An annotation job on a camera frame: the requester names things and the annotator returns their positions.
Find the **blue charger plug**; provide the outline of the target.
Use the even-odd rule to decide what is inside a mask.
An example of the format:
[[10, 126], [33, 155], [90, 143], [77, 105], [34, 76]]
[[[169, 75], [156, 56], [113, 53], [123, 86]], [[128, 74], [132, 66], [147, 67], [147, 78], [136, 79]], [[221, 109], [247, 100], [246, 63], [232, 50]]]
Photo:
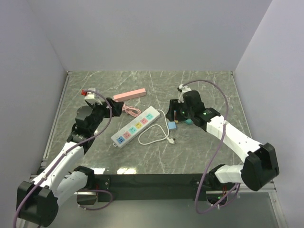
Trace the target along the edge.
[[170, 130], [176, 130], [177, 129], [177, 125], [175, 121], [172, 122], [168, 122], [168, 129]]

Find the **white multicolour power strip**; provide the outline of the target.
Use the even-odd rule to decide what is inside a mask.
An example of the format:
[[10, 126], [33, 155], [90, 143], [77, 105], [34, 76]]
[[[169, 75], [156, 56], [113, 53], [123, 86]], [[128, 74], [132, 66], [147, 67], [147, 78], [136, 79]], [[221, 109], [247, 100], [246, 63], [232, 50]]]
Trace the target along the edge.
[[155, 120], [160, 117], [160, 112], [150, 106], [143, 111], [139, 116], [130, 121], [122, 129], [111, 136], [113, 146], [123, 148], [132, 139], [137, 137], [145, 129], [148, 128]]

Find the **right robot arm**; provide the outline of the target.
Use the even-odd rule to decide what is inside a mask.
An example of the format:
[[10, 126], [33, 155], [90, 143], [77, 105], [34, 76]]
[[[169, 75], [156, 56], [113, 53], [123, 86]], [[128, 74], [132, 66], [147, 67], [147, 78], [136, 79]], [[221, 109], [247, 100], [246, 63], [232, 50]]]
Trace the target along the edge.
[[279, 175], [275, 148], [251, 139], [224, 119], [218, 111], [206, 108], [198, 91], [189, 90], [180, 99], [171, 99], [166, 117], [179, 122], [190, 119], [194, 125], [222, 139], [243, 162], [242, 165], [219, 165], [209, 171], [209, 186], [215, 190], [225, 183], [243, 183], [258, 191]]

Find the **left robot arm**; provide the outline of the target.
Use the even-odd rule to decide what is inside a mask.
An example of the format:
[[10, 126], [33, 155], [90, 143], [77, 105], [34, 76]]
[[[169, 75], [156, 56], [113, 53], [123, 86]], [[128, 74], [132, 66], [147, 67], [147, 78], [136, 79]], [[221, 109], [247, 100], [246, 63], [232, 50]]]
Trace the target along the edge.
[[103, 102], [87, 98], [85, 102], [86, 105], [77, 110], [71, 134], [57, 157], [31, 182], [23, 181], [19, 185], [13, 227], [17, 226], [17, 219], [47, 227], [71, 195], [94, 187], [95, 174], [90, 168], [78, 167], [69, 177], [66, 175], [99, 136], [96, 130], [103, 119], [120, 116], [124, 103], [111, 98]]

